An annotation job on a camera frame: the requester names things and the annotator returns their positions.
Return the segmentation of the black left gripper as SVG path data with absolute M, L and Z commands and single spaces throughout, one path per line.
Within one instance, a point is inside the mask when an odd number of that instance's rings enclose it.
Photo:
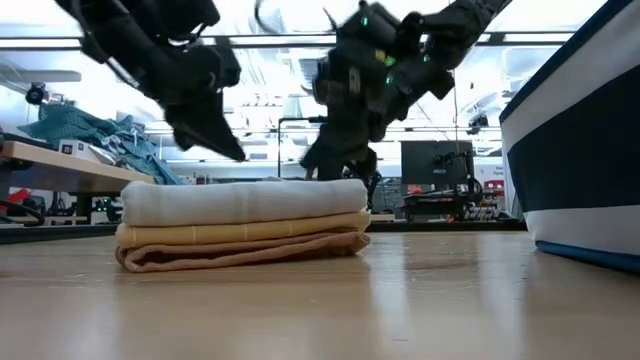
M 246 160 L 224 116 L 223 61 L 215 50 L 169 49 L 146 42 L 134 54 L 139 90 L 161 107 L 182 151 L 197 144 L 236 162 Z

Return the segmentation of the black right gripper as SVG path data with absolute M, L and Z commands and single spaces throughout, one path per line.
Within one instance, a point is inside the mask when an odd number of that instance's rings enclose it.
M 377 153 L 368 143 L 381 141 L 387 127 L 406 119 L 423 95 L 445 98 L 454 87 L 453 75 L 426 51 L 398 58 L 382 50 L 336 47 L 326 56 L 360 70 L 361 93 L 344 106 L 323 105 L 328 122 L 317 136 L 317 179 L 341 179 L 347 166 L 357 178 L 370 181 L 377 171 Z

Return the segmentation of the white waffle towel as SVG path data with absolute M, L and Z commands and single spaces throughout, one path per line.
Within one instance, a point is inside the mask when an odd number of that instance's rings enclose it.
M 357 179 L 267 180 L 209 185 L 132 182 L 121 191 L 129 226 L 227 225 L 323 217 L 366 208 Z

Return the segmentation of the yellow checked towel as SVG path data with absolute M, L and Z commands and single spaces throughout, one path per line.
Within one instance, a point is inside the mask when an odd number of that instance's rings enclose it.
M 116 238 L 124 249 L 147 245 L 207 245 L 289 238 L 338 228 L 364 231 L 369 224 L 370 214 L 362 210 L 318 218 L 235 225 L 131 227 L 120 224 Z

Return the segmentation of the pink towel with white stripes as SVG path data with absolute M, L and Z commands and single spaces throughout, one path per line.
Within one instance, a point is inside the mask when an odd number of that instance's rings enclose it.
M 333 231 L 291 238 L 210 245 L 119 247 L 118 263 L 134 273 L 215 269 L 265 262 L 353 256 L 371 243 L 358 231 Z

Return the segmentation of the black computer monitor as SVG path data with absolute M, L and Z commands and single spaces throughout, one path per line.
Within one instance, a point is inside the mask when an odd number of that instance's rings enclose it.
M 466 185 L 475 191 L 473 146 L 469 141 L 403 141 L 401 181 L 405 185 L 433 185 L 453 189 Z

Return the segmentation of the teal cloth pile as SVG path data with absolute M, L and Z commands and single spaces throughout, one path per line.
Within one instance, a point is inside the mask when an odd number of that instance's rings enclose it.
M 79 140 L 115 155 L 132 169 L 161 185 L 181 181 L 157 155 L 156 145 L 131 115 L 122 120 L 102 119 L 62 104 L 41 105 L 38 120 L 18 127 L 28 136 L 58 146 L 62 140 Z

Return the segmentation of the small white box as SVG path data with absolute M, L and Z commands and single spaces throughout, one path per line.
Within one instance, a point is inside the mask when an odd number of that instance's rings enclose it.
M 61 140 L 59 142 L 59 151 L 63 154 L 95 163 L 116 164 L 116 158 L 111 153 L 79 140 Z

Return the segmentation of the navy fabric storage bin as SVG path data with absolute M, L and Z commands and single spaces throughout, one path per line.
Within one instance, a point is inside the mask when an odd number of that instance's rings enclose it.
M 640 0 L 606 0 L 499 120 L 535 246 L 640 275 Z

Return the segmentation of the black metal stand frame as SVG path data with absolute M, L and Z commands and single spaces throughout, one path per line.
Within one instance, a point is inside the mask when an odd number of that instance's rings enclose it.
M 312 116 L 312 117 L 284 117 L 278 120 L 277 125 L 277 175 L 281 176 L 281 128 L 282 124 L 285 122 L 293 122 L 293 121 L 307 121 L 311 124 L 325 124 L 328 122 L 327 116 Z M 321 145 L 318 144 L 318 140 L 320 137 L 317 137 L 316 140 L 307 148 L 303 157 L 299 160 L 300 166 L 305 170 L 305 180 L 312 180 L 313 174 L 318 164 L 320 163 L 319 153 L 321 149 Z

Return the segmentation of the black aluminium table frame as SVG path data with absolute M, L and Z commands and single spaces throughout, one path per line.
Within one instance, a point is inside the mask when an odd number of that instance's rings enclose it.
M 0 246 L 33 242 L 47 242 L 79 238 L 111 236 L 116 232 L 115 224 L 69 225 L 39 227 L 0 227 Z M 506 222 L 373 222 L 369 232 L 467 232 L 467 231 L 526 231 L 524 221 Z

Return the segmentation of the wooden workbench grey frame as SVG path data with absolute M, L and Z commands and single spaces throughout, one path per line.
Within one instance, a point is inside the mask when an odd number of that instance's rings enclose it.
M 155 183 L 153 177 L 124 168 L 8 141 L 0 150 L 0 199 L 10 187 L 66 192 L 76 197 L 76 215 L 91 223 L 94 197 L 117 196 L 132 181 Z

